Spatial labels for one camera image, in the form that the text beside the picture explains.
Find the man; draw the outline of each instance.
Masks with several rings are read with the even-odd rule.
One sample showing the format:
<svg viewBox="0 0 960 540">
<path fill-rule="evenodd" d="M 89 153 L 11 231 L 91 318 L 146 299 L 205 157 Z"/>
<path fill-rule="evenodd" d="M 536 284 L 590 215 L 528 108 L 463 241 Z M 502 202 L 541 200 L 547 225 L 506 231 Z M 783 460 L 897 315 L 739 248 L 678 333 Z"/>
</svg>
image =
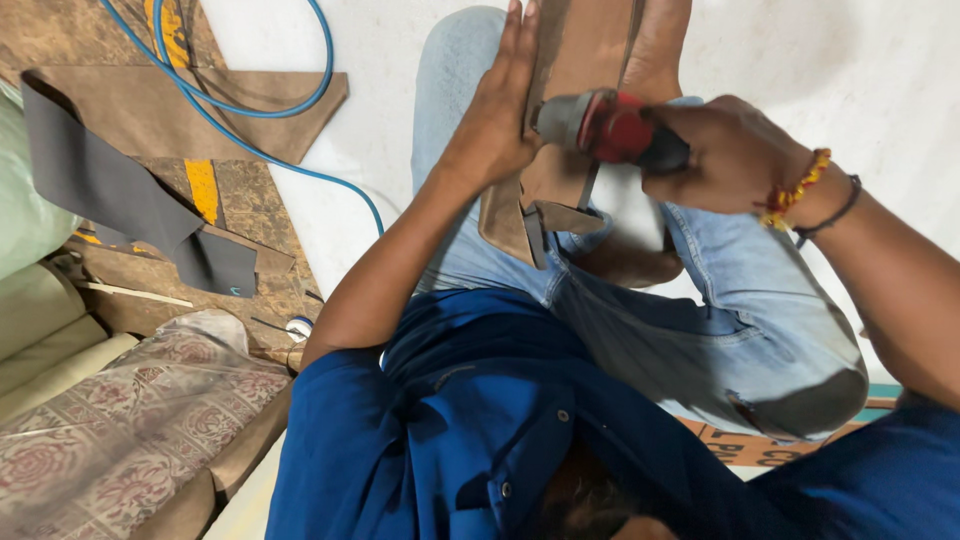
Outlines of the man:
<svg viewBox="0 0 960 540">
<path fill-rule="evenodd" d="M 450 16 L 420 65 L 417 195 L 307 343 L 269 538 L 956 536 L 960 264 L 835 164 L 786 218 L 832 223 L 814 241 L 907 399 L 748 483 L 670 416 L 822 440 L 866 391 L 849 325 L 749 213 L 813 154 L 736 98 L 677 106 L 699 103 L 678 101 L 689 13 L 647 0 L 625 88 L 672 101 L 651 114 L 693 150 L 644 189 L 706 305 L 601 279 L 630 280 L 605 275 L 627 257 L 606 232 L 549 235 L 544 272 L 479 237 L 477 195 L 540 147 L 521 129 L 539 10 Z"/>
</svg>

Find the blue shirt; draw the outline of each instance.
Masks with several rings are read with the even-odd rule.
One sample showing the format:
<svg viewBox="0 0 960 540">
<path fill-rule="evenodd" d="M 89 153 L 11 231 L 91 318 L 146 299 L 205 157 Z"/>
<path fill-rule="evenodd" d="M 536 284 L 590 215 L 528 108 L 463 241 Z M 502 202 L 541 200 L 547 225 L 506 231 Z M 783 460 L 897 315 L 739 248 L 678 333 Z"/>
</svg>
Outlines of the blue shirt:
<svg viewBox="0 0 960 540">
<path fill-rule="evenodd" d="M 574 434 L 681 538 L 960 534 L 960 415 L 929 402 L 745 483 L 515 292 L 419 295 L 377 360 L 297 378 L 268 539 L 513 537 Z"/>
</svg>

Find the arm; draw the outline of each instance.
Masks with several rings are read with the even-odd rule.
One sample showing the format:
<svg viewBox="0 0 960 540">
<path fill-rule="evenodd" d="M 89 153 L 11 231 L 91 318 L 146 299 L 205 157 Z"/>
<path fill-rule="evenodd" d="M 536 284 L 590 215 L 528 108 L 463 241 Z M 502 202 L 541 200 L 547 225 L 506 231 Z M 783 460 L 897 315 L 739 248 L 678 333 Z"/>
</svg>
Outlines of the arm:
<svg viewBox="0 0 960 540">
<path fill-rule="evenodd" d="M 420 275 L 467 203 L 530 164 L 540 148 L 523 114 L 537 58 L 539 10 L 512 0 L 500 51 L 460 127 L 413 203 L 350 269 L 326 302 L 301 369 L 328 353 L 386 343 Z"/>
<path fill-rule="evenodd" d="M 812 153 L 745 102 L 724 96 L 703 108 L 655 108 L 691 145 L 686 171 L 644 178 L 661 201 L 717 211 L 756 211 L 775 185 L 793 186 Z M 847 202 L 839 166 L 787 215 L 812 228 Z M 960 263 L 864 192 L 814 242 L 840 276 L 871 329 L 877 355 L 906 388 L 960 411 Z"/>
<path fill-rule="evenodd" d="M 794 211 L 800 227 L 829 218 L 850 182 L 832 166 Z M 814 242 L 856 302 L 877 355 L 904 387 L 960 411 L 960 262 L 863 193 Z"/>
</svg>

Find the blue hose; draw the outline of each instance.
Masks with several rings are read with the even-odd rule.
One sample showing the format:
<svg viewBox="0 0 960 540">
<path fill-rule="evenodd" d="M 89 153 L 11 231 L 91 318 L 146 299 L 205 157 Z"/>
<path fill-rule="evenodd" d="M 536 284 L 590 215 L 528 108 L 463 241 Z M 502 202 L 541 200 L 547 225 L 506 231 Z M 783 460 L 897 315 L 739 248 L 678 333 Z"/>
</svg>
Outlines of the blue hose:
<svg viewBox="0 0 960 540">
<path fill-rule="evenodd" d="M 342 185 L 350 190 L 352 190 L 357 195 L 367 203 L 367 207 L 370 208 L 370 212 L 373 214 L 373 220 L 376 222 L 377 233 L 383 234 L 383 220 L 380 219 L 380 212 L 376 210 L 376 205 L 371 200 L 370 196 L 364 192 L 363 189 L 360 189 L 354 184 L 347 182 L 346 180 L 341 180 L 339 178 L 326 175 L 324 173 L 318 173 L 315 171 L 308 171 L 304 168 L 297 167 L 294 164 L 288 163 L 283 160 L 278 160 L 273 156 L 261 152 L 259 149 L 252 147 L 246 141 L 234 135 L 230 130 L 225 128 L 223 124 L 218 122 L 213 116 L 210 116 L 210 113 L 204 110 L 201 107 L 200 103 L 197 101 L 197 98 L 200 98 L 210 105 L 217 107 L 218 109 L 228 110 L 230 112 L 235 112 L 237 114 L 242 114 L 244 116 L 252 116 L 254 118 L 286 118 L 288 116 L 293 116 L 299 114 L 311 107 L 313 107 L 326 93 L 327 87 L 330 85 L 330 79 L 333 77 L 333 39 L 330 37 L 330 27 L 326 23 L 326 17 L 324 17 L 324 12 L 320 9 L 320 6 L 317 4 L 317 0 L 306 0 L 310 7 L 313 8 L 313 12 L 317 15 L 317 18 L 320 20 L 320 26 L 324 29 L 324 40 L 326 41 L 326 69 L 324 72 L 324 78 L 320 82 L 320 85 L 317 89 L 310 94 L 310 97 L 306 99 L 303 103 L 291 107 L 287 110 L 278 110 L 276 112 L 267 112 L 263 110 L 251 110 L 240 107 L 235 107 L 229 103 L 224 103 L 210 95 L 207 95 L 203 90 L 191 85 L 187 82 L 177 71 L 174 69 L 173 65 L 170 63 L 170 55 L 167 53 L 167 45 L 163 41 L 163 29 L 161 25 L 162 9 L 163 2 L 165 0 L 155 0 L 154 2 L 154 39 L 156 40 L 156 50 L 159 53 L 159 57 L 154 54 L 150 47 L 148 47 L 131 29 L 130 25 L 123 20 L 123 17 L 120 16 L 120 13 L 110 4 L 109 0 L 100 0 L 100 3 L 104 5 L 104 8 L 107 9 L 110 16 L 113 20 L 120 26 L 120 29 L 133 41 L 133 44 L 136 45 L 136 48 L 147 55 L 147 58 L 150 59 L 157 67 L 163 70 L 174 83 L 177 84 L 177 87 L 180 89 L 180 92 L 183 94 L 183 97 L 193 106 L 197 112 L 206 119 L 218 132 L 224 134 L 228 139 L 232 140 L 234 143 L 240 145 L 245 150 L 251 154 L 261 158 L 262 160 L 273 163 L 274 165 L 279 165 L 285 169 L 290 169 L 294 172 L 305 174 L 313 178 L 319 178 L 321 180 L 326 180 L 328 182 L 333 182 L 334 184 Z"/>
</svg>

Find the hair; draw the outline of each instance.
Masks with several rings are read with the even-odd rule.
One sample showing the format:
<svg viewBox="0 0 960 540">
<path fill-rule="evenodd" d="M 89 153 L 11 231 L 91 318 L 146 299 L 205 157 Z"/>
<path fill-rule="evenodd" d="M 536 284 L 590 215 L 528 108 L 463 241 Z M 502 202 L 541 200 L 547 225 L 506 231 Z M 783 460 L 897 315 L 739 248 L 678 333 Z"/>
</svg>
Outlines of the hair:
<svg viewBox="0 0 960 540">
<path fill-rule="evenodd" d="M 552 503 L 540 513 L 533 527 L 535 540 L 609 540 L 640 505 L 612 480 L 581 485 L 569 499 Z"/>
</svg>

